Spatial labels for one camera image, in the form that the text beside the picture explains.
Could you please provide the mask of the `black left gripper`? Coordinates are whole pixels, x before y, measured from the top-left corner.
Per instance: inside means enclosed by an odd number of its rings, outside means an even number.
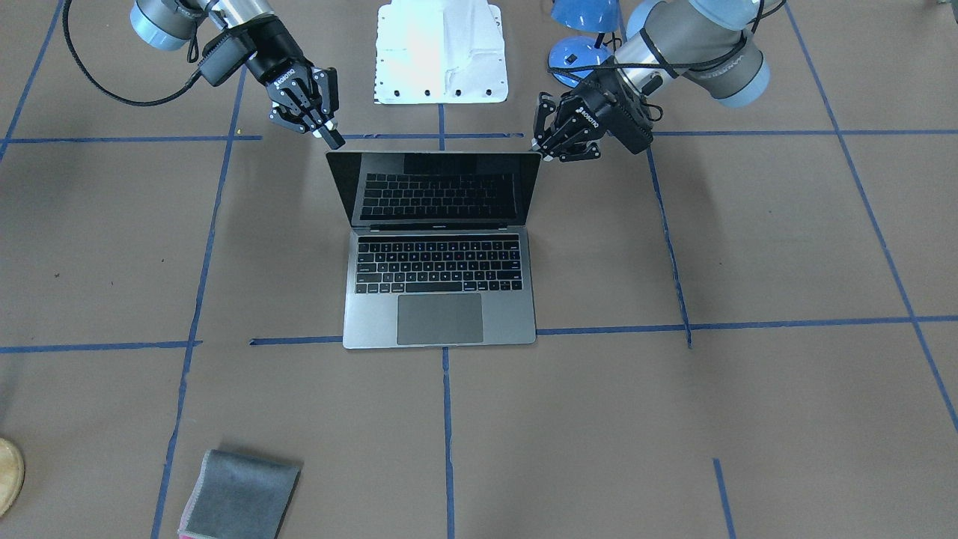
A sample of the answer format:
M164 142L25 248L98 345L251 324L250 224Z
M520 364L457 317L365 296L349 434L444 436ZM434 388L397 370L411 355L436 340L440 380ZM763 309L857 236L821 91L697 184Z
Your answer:
M531 149L544 161L600 158L599 140L606 135L632 154L653 143L647 104L619 75L592 73L558 97L538 94Z

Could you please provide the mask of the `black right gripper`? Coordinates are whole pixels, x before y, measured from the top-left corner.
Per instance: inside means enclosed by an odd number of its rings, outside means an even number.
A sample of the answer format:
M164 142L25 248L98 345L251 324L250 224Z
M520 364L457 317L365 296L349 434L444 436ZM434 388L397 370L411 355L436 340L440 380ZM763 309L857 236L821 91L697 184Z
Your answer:
M320 69L302 54L287 30L252 30L254 54L247 68L272 102L270 120L295 133L311 133L330 150L346 144L339 133L338 72Z

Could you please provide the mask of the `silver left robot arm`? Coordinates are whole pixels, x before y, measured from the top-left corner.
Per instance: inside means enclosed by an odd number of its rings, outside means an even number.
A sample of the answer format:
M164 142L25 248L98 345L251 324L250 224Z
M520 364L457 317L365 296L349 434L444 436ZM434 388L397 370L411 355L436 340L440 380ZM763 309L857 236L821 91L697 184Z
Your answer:
M755 102L771 79L754 41L762 17L762 1L643 2L608 58L552 68L574 85L559 97L538 96L531 147L545 160L593 159L609 135L630 153L643 153L661 117L650 97L680 78L723 106Z

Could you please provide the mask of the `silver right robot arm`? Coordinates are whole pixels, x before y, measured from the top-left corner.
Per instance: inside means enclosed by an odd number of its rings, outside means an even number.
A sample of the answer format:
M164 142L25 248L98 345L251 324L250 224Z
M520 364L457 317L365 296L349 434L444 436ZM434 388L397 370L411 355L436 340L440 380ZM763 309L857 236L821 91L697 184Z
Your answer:
M154 101L133 101L111 92L83 64L70 34L72 3L61 13L64 41L79 71L107 97L128 106L153 107L185 94L199 79L216 88L242 66L266 89L272 103L269 119L295 133L310 133L338 150L338 72L312 64L267 1L134 1L129 21L146 44L174 51L187 46L195 64L181 88Z

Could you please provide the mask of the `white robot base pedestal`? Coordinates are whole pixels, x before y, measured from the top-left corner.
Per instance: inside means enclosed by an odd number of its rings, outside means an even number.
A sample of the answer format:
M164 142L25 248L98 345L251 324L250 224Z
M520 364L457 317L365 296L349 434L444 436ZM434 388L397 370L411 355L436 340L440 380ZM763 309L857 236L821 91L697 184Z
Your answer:
M488 1L391 1L376 17L375 103L503 103L502 13Z

